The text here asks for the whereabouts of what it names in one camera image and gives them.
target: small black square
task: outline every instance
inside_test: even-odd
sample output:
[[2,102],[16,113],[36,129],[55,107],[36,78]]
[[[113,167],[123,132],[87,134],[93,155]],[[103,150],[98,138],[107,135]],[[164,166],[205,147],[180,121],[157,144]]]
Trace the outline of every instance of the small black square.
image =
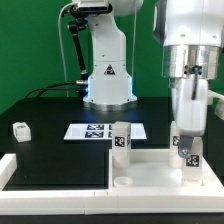
[[102,130],[104,130],[104,125],[103,124],[89,124],[87,126],[87,130],[102,131]]
[[173,145],[179,146],[179,136],[173,136]]
[[125,147],[125,138],[124,137],[115,137],[115,146]]
[[86,132],[85,138],[103,138],[103,132]]
[[186,159],[186,167],[200,167],[200,156],[191,155],[190,158]]

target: sticker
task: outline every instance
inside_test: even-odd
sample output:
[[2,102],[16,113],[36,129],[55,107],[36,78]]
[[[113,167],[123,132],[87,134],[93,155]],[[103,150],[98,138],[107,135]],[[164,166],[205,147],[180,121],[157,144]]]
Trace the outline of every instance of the sticker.
[[190,158],[186,159],[186,167],[199,167],[200,166],[200,156],[191,155]]
[[104,130],[104,125],[103,124],[89,124],[87,127],[87,130],[102,131],[102,130]]
[[125,138],[124,137],[115,137],[115,146],[125,147]]
[[179,146],[179,136],[173,136],[173,145]]
[[86,132],[85,138],[103,138],[103,133],[104,132],[89,131],[89,132]]
[[112,65],[109,65],[107,67],[107,70],[104,72],[104,75],[115,75],[114,69]]

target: black cable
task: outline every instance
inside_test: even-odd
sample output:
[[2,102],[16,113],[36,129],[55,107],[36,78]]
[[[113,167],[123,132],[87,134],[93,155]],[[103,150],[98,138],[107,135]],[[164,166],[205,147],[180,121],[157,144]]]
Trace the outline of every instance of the black cable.
[[53,90],[53,91],[76,91],[77,89],[55,89],[55,88],[41,88],[41,89],[35,89],[30,91],[26,96],[25,99],[27,99],[31,94],[33,94],[34,92],[38,92],[38,91],[44,91],[44,93],[48,90]]
[[194,89],[193,89],[193,93],[192,93],[192,97],[191,99],[192,100],[195,100],[196,99],[196,96],[197,96],[197,87],[198,87],[198,71],[199,71],[199,67],[197,65],[195,65],[193,67],[193,71],[194,71],[194,74],[195,74],[195,78],[194,78]]
[[50,88],[55,88],[55,87],[60,87],[60,86],[68,86],[68,85],[76,85],[76,82],[62,82],[62,83],[57,83],[54,85],[47,86],[46,88],[43,88],[40,93],[37,94],[36,97],[40,97],[43,95],[46,91],[48,91]]

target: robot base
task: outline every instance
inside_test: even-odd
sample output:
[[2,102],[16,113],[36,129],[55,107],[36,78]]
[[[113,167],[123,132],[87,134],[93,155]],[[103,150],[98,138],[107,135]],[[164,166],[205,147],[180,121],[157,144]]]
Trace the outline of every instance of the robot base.
[[86,108],[100,110],[100,111],[121,111],[127,109],[133,109],[137,106],[137,100],[129,101],[124,104],[117,105],[107,105],[107,104],[96,104],[93,102],[88,102],[84,100],[84,106]]

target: cable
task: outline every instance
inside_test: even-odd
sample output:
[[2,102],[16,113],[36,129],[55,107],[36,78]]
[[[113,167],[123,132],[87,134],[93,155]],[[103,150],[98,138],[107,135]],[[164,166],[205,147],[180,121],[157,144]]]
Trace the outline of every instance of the cable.
[[197,65],[195,65],[193,67],[193,71],[194,71],[194,74],[195,74],[195,78],[194,78],[194,89],[193,89],[193,93],[192,93],[192,97],[191,97],[192,100],[195,100],[196,99],[196,96],[197,96],[198,70],[199,70],[199,67]]
[[46,92],[48,90],[53,90],[53,91],[74,91],[76,89],[55,89],[55,88],[41,88],[41,89],[35,89],[35,90],[32,90],[31,92],[29,92],[26,96],[25,96],[25,99],[27,99],[32,93],[34,92],[38,92],[38,91],[43,91]]
[[68,86],[68,85],[76,85],[76,82],[65,82],[65,83],[62,82],[62,83],[57,83],[57,84],[47,86],[40,93],[38,93],[36,97],[40,97],[42,94],[44,94],[50,88],[55,88],[55,87],[60,87],[60,86]]
[[62,14],[64,12],[64,10],[69,7],[76,4],[76,2],[72,2],[69,3],[67,5],[65,5],[60,13],[59,13],[59,17],[58,17],[58,35],[59,35],[59,42],[60,42],[60,49],[61,49],[61,57],[62,57],[62,63],[63,63],[63,70],[64,70],[64,78],[65,78],[65,82],[68,81],[68,75],[67,75],[67,68],[66,68],[66,62],[65,62],[65,53],[64,53],[64,46],[63,46],[63,39],[62,39],[62,32],[61,32],[61,17]]
[[135,47],[136,47],[136,27],[137,27],[137,8],[135,1],[135,15],[134,15],[134,32],[133,32],[133,49],[132,49],[132,82],[135,79]]

